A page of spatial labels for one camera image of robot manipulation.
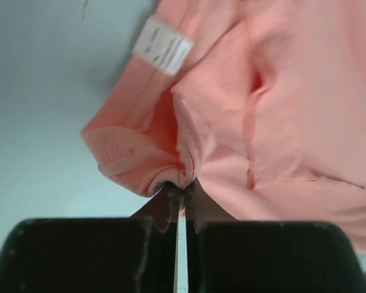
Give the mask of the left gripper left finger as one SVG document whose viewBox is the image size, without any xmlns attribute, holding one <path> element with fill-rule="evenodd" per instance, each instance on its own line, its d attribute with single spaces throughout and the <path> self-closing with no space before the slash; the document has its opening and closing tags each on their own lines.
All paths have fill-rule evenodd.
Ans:
<svg viewBox="0 0 366 293">
<path fill-rule="evenodd" d="M 26 219 L 0 251 L 0 292 L 174 292 L 179 191 L 130 217 Z"/>
</svg>

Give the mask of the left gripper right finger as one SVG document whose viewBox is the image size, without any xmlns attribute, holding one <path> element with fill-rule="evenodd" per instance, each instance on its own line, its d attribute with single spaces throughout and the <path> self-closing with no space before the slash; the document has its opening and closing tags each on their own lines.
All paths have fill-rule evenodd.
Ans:
<svg viewBox="0 0 366 293">
<path fill-rule="evenodd" d="M 184 190 L 190 292 L 366 292 L 345 233 L 328 222 L 220 221 L 197 227 L 195 181 Z"/>
</svg>

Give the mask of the light pink t-shirt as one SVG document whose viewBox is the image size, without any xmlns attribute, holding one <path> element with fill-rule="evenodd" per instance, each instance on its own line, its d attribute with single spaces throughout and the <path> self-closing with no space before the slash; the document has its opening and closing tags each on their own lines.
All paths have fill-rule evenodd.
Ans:
<svg viewBox="0 0 366 293">
<path fill-rule="evenodd" d="M 198 180 L 239 220 L 322 220 L 366 253 L 366 1 L 160 1 L 82 130 L 145 197 Z"/>
</svg>

